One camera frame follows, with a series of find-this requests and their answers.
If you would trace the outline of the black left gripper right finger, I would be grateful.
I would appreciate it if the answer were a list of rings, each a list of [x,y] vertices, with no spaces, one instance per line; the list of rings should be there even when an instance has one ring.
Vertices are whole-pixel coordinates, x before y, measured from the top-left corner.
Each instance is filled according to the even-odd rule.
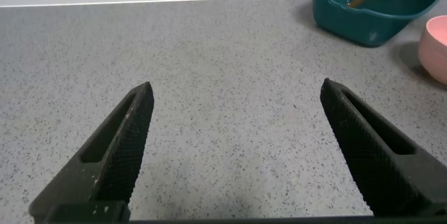
[[[446,166],[343,84],[326,78],[321,104],[375,216],[445,216]]]

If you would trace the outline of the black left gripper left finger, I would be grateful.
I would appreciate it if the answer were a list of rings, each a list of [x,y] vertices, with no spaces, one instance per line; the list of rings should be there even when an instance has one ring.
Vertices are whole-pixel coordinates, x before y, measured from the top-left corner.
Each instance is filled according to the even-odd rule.
[[[29,206],[37,223],[125,223],[154,109],[151,84],[128,92]]]

